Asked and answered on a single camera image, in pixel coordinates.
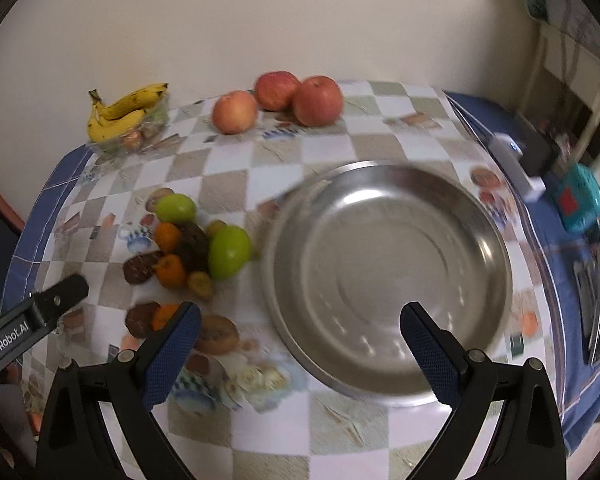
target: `banana stem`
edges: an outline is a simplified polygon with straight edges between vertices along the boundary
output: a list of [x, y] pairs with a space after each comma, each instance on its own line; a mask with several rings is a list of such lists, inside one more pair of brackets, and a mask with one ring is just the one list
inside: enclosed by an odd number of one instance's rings
[[95, 88], [93, 90], [89, 90], [89, 95], [91, 97], [91, 100], [94, 103], [101, 103], [102, 102], [102, 99], [98, 95], [98, 91]]

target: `metal tray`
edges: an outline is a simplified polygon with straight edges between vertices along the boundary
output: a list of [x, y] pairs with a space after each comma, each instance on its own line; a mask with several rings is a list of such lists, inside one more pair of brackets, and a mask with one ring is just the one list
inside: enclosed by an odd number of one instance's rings
[[496, 225], [445, 177], [357, 162], [289, 195], [267, 235], [264, 295], [280, 337], [314, 377], [348, 396], [435, 400], [400, 336], [419, 301], [465, 348], [493, 351], [511, 302]]

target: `banana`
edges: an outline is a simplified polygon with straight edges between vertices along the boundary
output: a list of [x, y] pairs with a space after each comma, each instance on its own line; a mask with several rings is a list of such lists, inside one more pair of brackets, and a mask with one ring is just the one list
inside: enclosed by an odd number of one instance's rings
[[87, 134], [93, 142], [102, 142], [103, 140], [117, 137], [127, 130], [138, 126], [144, 118], [144, 110], [134, 110], [121, 119], [115, 121], [103, 121], [98, 119], [98, 109], [96, 103], [91, 106], [91, 116], [87, 122]]
[[145, 86], [135, 92], [131, 92], [131, 94], [125, 95], [122, 99], [118, 99], [109, 106], [105, 106], [96, 89], [91, 90], [89, 95], [96, 105], [96, 110], [100, 117], [107, 121], [112, 121], [122, 118], [134, 110], [153, 107], [166, 92], [167, 86], [167, 83], [156, 83]]

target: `white device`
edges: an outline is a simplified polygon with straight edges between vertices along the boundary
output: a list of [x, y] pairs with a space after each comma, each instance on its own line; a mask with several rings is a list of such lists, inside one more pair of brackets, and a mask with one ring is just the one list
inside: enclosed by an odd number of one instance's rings
[[520, 166], [522, 150], [511, 137], [506, 134], [493, 134], [489, 141], [489, 151], [500, 163], [500, 167], [524, 202], [536, 202], [542, 196], [546, 190], [542, 178], [529, 177], [525, 173]]

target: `green apple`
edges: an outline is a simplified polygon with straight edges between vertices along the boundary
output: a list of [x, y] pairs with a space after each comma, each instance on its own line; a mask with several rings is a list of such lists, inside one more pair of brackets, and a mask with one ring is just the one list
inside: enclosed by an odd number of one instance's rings
[[209, 273], [214, 280], [233, 276], [251, 257], [251, 240], [237, 225], [221, 228], [209, 245]]
[[184, 224], [196, 217], [196, 203], [187, 195], [171, 193], [155, 205], [155, 215], [160, 222]]

